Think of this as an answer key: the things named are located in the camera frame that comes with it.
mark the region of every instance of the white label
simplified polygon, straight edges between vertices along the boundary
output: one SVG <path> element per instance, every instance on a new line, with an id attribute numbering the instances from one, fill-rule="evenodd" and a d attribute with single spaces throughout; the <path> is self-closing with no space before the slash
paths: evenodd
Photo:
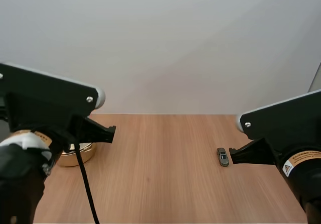
<path id="1" fill-rule="evenodd" d="M 289 177 L 291 171 L 293 170 L 294 166 L 291 164 L 291 162 L 289 160 L 287 160 L 285 162 L 285 164 L 283 165 L 283 172 L 285 173 L 286 177 Z"/>

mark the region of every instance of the warning triangle symbol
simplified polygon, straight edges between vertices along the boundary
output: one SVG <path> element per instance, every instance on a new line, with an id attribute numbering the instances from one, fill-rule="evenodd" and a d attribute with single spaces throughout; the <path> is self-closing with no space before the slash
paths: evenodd
<path id="1" fill-rule="evenodd" d="M 289 165 L 285 165 L 285 171 L 288 172 L 289 171 L 290 166 Z"/>

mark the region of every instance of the orange label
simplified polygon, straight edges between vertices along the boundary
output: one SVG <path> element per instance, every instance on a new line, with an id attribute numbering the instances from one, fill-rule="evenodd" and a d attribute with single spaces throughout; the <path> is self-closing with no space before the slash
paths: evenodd
<path id="1" fill-rule="evenodd" d="M 316 151 L 316 150 L 308 150 L 308 151 L 303 151 L 299 152 L 289 158 L 289 161 L 291 164 L 294 166 L 302 163 L 303 161 L 306 160 L 311 160 L 311 159 L 321 159 L 321 152 Z"/>

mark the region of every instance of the toy car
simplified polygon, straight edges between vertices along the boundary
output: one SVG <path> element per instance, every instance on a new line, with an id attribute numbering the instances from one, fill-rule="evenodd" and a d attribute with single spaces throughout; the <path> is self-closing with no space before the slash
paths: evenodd
<path id="1" fill-rule="evenodd" d="M 228 166 L 229 159 L 224 148 L 217 148 L 217 157 L 219 158 L 221 166 Z"/>

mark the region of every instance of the wooden table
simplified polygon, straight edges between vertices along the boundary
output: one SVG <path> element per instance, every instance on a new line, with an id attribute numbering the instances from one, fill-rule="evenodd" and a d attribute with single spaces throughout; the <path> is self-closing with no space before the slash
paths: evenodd
<path id="1" fill-rule="evenodd" d="M 234 116 L 103 115 L 113 144 L 85 164 L 101 223 L 306 223 L 274 166 L 221 167 L 216 149 L 249 140 Z M 79 167 L 55 167 L 35 223 L 93 223 Z"/>

